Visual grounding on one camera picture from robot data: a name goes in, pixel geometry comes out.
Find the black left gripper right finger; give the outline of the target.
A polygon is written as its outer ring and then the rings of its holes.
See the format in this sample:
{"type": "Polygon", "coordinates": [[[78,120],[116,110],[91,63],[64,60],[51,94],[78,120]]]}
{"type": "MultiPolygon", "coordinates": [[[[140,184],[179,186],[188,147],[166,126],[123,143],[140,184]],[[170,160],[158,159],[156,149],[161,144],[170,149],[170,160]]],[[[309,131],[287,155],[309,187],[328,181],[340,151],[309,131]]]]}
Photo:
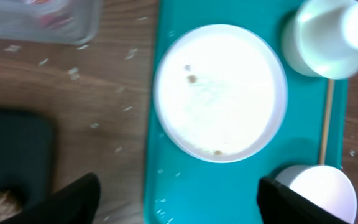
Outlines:
{"type": "Polygon", "coordinates": [[[264,224],[346,224],[269,177],[259,180],[257,205],[264,224]]]}

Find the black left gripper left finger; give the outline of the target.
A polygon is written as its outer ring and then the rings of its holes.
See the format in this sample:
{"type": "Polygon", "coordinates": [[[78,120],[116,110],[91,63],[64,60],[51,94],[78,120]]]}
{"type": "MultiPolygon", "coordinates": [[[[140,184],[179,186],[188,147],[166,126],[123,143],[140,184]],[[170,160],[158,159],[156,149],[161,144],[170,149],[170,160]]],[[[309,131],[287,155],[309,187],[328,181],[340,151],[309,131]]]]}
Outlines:
{"type": "Polygon", "coordinates": [[[101,197],[98,176],[88,173],[53,194],[46,201],[2,224],[90,224],[101,197]]]}

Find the small white bowl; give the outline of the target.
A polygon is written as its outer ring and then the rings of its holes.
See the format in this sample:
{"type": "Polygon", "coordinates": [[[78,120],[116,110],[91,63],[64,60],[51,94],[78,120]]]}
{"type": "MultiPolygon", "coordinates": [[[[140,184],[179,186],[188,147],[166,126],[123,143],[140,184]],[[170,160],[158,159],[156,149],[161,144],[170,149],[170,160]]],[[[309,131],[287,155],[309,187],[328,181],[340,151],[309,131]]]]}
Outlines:
{"type": "Polygon", "coordinates": [[[327,165],[295,165],[281,171],[275,180],[335,217],[355,222],[356,191],[341,170],[327,165]]]}

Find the black tray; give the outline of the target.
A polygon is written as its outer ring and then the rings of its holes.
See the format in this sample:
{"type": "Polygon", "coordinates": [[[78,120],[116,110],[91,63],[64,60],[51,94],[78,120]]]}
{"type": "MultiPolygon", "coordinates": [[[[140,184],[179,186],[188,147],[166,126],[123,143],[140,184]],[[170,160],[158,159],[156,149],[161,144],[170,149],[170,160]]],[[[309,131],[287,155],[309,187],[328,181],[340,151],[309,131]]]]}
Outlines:
{"type": "Polygon", "coordinates": [[[50,195],[55,141],[48,118],[0,108],[0,191],[10,191],[26,210],[50,195]]]}

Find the wooden chopstick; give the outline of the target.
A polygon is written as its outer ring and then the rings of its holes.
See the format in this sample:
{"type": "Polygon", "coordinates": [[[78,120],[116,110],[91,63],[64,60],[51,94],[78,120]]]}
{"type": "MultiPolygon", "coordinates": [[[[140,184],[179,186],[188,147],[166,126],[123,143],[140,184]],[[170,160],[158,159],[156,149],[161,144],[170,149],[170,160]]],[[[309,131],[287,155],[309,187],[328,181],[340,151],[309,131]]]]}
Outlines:
{"type": "Polygon", "coordinates": [[[325,164],[325,160],[326,160],[326,151],[328,145],[329,127],[331,121],[331,111],[332,111],[333,96],[334,96],[334,86],[335,86],[335,81],[332,79],[328,80],[323,130],[322,130],[321,144],[319,150],[319,160],[318,160],[319,165],[325,164]]]}

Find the teal plastic tray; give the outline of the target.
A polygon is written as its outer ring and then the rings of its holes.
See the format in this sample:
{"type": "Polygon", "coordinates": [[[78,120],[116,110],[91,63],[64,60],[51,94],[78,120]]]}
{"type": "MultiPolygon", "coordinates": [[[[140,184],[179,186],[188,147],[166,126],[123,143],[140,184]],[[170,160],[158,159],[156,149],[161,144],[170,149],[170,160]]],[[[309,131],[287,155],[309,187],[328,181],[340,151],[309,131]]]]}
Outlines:
{"type": "MultiPolygon", "coordinates": [[[[246,28],[281,54],[280,33],[301,0],[161,1],[155,63],[183,34],[208,24],[246,28]]],[[[260,223],[257,186],[296,164],[318,162],[327,80],[284,67],[288,83],[285,119],[273,140],[242,161],[217,164],[179,149],[150,110],[146,149],[144,217],[147,223],[260,223]]]]}

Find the large white plate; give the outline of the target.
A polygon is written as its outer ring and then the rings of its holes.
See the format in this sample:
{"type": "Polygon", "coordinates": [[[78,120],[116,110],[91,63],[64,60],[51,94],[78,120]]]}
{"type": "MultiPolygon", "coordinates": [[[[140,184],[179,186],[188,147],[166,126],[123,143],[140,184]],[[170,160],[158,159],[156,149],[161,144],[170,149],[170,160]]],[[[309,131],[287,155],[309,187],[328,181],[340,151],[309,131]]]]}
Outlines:
{"type": "Polygon", "coordinates": [[[266,41],[234,25],[195,28],[162,57],[154,79],[157,118],[183,152],[230,163],[261,151],[288,104],[283,65],[266,41]]]}

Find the pale green bowl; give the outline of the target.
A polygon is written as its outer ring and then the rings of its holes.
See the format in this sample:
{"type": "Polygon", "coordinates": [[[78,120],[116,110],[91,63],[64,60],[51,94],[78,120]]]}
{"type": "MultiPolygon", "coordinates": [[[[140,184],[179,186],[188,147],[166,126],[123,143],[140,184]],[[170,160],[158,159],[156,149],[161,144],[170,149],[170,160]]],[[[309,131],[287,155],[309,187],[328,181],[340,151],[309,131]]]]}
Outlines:
{"type": "Polygon", "coordinates": [[[296,72],[308,76],[341,80],[358,73],[358,50],[342,40],[324,40],[309,30],[311,20],[301,22],[293,12],[282,29],[282,52],[296,72]]]}

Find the white upturned cup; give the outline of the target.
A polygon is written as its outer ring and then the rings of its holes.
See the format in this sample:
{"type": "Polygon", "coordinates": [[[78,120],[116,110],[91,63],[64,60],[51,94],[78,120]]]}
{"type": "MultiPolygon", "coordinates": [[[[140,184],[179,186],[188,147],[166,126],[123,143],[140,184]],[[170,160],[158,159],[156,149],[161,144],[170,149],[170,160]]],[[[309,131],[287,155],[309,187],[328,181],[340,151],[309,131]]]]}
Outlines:
{"type": "Polygon", "coordinates": [[[333,80],[358,73],[358,1],[305,1],[293,28],[298,73],[333,80]]]}

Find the clear plastic bin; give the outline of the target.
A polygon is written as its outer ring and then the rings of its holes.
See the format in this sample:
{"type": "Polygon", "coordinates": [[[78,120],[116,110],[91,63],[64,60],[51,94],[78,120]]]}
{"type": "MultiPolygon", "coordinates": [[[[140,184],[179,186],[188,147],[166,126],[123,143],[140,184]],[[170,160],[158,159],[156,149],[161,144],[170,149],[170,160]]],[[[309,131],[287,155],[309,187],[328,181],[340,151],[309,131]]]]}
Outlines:
{"type": "Polygon", "coordinates": [[[0,0],[0,39],[82,45],[102,10],[103,0],[0,0]]]}

